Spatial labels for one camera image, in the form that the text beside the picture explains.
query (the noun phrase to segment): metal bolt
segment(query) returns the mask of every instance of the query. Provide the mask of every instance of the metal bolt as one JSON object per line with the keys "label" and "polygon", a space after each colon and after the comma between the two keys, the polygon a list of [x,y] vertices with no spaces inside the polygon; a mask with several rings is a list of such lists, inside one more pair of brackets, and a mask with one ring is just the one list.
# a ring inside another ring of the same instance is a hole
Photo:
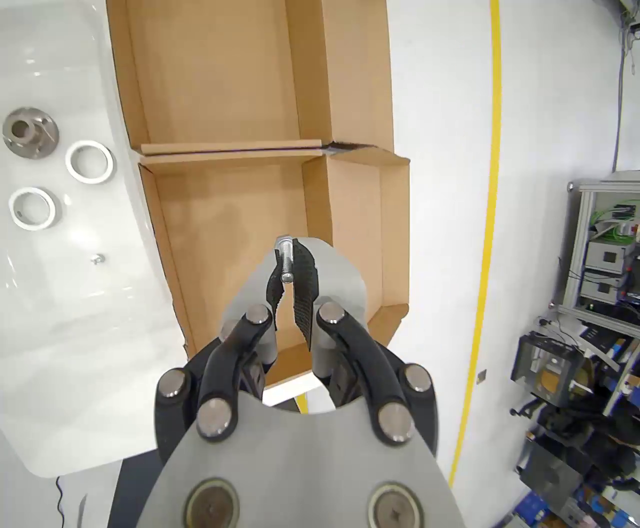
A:
{"label": "metal bolt", "polygon": [[166,371],[158,381],[158,392],[165,398],[173,398],[180,394],[184,387],[186,376],[180,369]]}
{"label": "metal bolt", "polygon": [[282,257],[281,281],[285,284],[293,282],[293,238],[289,235],[278,237],[276,249]]}
{"label": "metal bolt", "polygon": [[246,311],[246,318],[253,324],[262,324],[269,319],[269,309],[265,305],[253,305]]}
{"label": "metal bolt", "polygon": [[318,313],[324,322],[336,324],[344,317],[344,308],[335,301],[329,301],[320,306]]}
{"label": "metal bolt", "polygon": [[419,528],[420,506],[413,494],[400,484],[383,484],[372,495],[368,508],[371,528]]}
{"label": "metal bolt", "polygon": [[231,484],[211,479],[198,484],[191,492],[184,509],[184,523],[188,528],[232,528],[238,520],[239,506]]}
{"label": "metal bolt", "polygon": [[93,262],[93,265],[95,266],[96,264],[102,264],[105,260],[107,260],[105,258],[105,256],[101,253],[96,253],[95,255],[91,256],[91,261]]}
{"label": "metal bolt", "polygon": [[378,411],[378,424],[389,440],[404,444],[415,432],[413,417],[403,404],[392,401]]}
{"label": "metal bolt", "polygon": [[231,406],[227,400],[212,398],[198,409],[196,425],[200,436],[215,438],[224,433],[231,423]]}
{"label": "metal bolt", "polygon": [[416,392],[426,392],[431,388],[431,376],[420,365],[415,363],[407,365],[404,369],[404,376],[409,387]]}

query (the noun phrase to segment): yellow tape line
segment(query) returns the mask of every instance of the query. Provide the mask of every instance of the yellow tape line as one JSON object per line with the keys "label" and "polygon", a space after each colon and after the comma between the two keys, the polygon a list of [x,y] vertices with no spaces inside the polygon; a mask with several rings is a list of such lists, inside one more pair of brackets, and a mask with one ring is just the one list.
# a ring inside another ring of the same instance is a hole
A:
{"label": "yellow tape line", "polygon": [[495,227],[495,204],[498,199],[498,170],[500,164],[500,127],[502,118],[502,70],[500,58],[500,2],[490,0],[491,11],[491,48],[493,59],[493,110],[491,124],[491,159],[489,162],[489,192],[486,201],[486,222],[484,224],[484,246],[482,254],[482,270],[480,272],[480,291],[478,292],[478,303],[476,308],[476,327],[474,329],[474,340],[471,345],[471,359],[469,361],[469,372],[467,375],[467,391],[465,392],[465,404],[462,409],[460,420],[460,430],[458,431],[458,442],[456,452],[449,474],[449,486],[453,487],[462,453],[462,445],[465,440],[467,421],[471,407],[471,395],[474,391],[476,381],[476,368],[478,363],[478,352],[480,350],[480,340],[482,337],[482,326],[484,321],[484,308],[486,305],[486,292],[489,284],[489,269],[491,267],[491,251],[493,247],[493,230]]}
{"label": "yellow tape line", "polygon": [[309,407],[307,404],[307,393],[296,396],[296,405],[300,409],[300,414],[309,414]]}

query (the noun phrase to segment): white ceramic ring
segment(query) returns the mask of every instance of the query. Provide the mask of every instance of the white ceramic ring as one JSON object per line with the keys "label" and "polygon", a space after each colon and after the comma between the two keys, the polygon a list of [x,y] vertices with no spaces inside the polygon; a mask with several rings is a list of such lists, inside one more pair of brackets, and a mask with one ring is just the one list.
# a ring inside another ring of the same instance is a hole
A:
{"label": "white ceramic ring", "polygon": [[[19,216],[20,212],[15,209],[15,203],[19,198],[27,195],[38,196],[47,204],[47,207],[49,208],[49,216],[44,222],[27,223],[21,220]],[[51,196],[42,189],[38,189],[37,187],[23,187],[22,189],[18,189],[9,197],[9,211],[11,212],[13,223],[16,224],[16,226],[26,229],[27,231],[42,231],[53,223],[56,217],[56,204],[53,203]]]}
{"label": "white ceramic ring", "polygon": [[[104,173],[102,173],[102,175],[96,178],[87,178],[86,176],[82,176],[74,168],[72,164],[72,159],[74,154],[81,148],[85,148],[85,147],[97,148],[98,150],[100,150],[100,152],[102,152],[102,154],[107,160],[107,168],[104,170]],[[71,145],[67,149],[67,153],[65,154],[65,165],[67,166],[67,170],[69,171],[69,174],[71,174],[71,176],[73,176],[79,182],[87,183],[89,185],[96,185],[98,183],[107,181],[113,174],[113,155],[111,154],[111,152],[107,147],[105,147],[101,143],[98,143],[97,141],[93,141],[93,140],[76,141],[73,145]]]}

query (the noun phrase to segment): black rubber pad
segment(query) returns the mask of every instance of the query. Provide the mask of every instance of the black rubber pad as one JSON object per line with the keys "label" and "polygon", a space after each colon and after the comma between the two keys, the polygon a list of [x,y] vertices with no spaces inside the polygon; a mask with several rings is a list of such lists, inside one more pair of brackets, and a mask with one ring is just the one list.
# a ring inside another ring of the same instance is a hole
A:
{"label": "black rubber pad", "polygon": [[297,238],[293,239],[293,287],[293,313],[296,325],[311,349],[314,301],[319,294],[318,272],[314,256]]}
{"label": "black rubber pad", "polygon": [[276,326],[276,310],[280,304],[280,300],[284,295],[284,286],[282,285],[282,257],[278,250],[274,250],[276,253],[276,267],[273,268],[271,276],[267,282],[267,302],[271,305],[271,312],[273,313],[273,328],[278,330]]}

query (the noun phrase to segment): cardboard box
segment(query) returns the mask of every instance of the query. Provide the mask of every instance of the cardboard box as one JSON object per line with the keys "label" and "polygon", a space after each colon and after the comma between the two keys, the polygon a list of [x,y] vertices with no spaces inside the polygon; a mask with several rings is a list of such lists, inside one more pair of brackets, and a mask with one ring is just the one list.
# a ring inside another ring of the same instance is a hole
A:
{"label": "cardboard box", "polygon": [[[225,306],[282,234],[321,238],[358,268],[369,329],[388,344],[408,311],[409,162],[391,152],[385,2],[107,6],[189,357],[217,336]],[[277,323],[268,384],[311,366],[290,285]]]}
{"label": "cardboard box", "polygon": [[107,10],[129,140],[143,154],[256,141],[393,151],[385,0],[108,0]]}

